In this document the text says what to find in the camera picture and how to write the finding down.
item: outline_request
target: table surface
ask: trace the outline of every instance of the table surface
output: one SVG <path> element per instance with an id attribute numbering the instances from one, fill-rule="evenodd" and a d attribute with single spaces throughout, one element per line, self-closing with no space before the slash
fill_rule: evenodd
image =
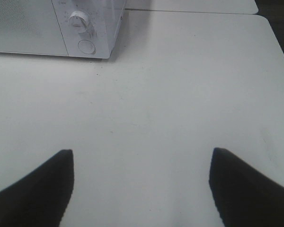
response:
<path id="1" fill-rule="evenodd" d="M 258 12 L 255 0 L 127 0 L 126 8 L 236 14 Z"/>
<path id="2" fill-rule="evenodd" d="M 61 227 L 223 227 L 214 147 L 284 186 L 284 55 L 263 17 L 127 11 L 109 60 L 0 54 L 0 190 L 73 149 Z"/>

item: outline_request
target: dark floor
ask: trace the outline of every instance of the dark floor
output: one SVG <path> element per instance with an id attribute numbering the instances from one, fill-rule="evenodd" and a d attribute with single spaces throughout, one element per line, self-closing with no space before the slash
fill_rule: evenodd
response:
<path id="1" fill-rule="evenodd" d="M 258 14 L 268 19 L 284 52 L 284 0 L 255 0 Z"/>

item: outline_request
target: microwave control knob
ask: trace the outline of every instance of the microwave control knob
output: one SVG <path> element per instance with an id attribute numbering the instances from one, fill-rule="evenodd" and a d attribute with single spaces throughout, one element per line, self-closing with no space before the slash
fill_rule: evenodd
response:
<path id="1" fill-rule="evenodd" d="M 82 11 L 72 12 L 69 18 L 69 25 L 71 25 L 78 33 L 84 33 L 89 27 L 89 16 Z"/>

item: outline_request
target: white microwave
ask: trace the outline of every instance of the white microwave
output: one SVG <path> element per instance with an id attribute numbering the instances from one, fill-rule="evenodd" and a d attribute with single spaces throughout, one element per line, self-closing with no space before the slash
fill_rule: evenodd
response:
<path id="1" fill-rule="evenodd" d="M 126 0 L 0 0 L 0 52 L 107 59 Z"/>

